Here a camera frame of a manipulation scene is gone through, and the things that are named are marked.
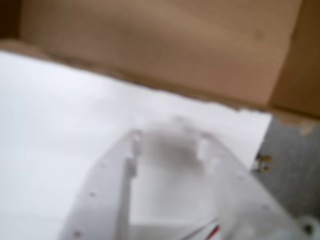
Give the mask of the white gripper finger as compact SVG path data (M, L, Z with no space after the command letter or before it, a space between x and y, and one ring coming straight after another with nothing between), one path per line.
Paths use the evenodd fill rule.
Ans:
M308 238L294 218L225 145L208 133L200 133L196 143L222 239Z
M142 131L124 134L94 163L69 213L60 240L127 240L131 182L142 153Z

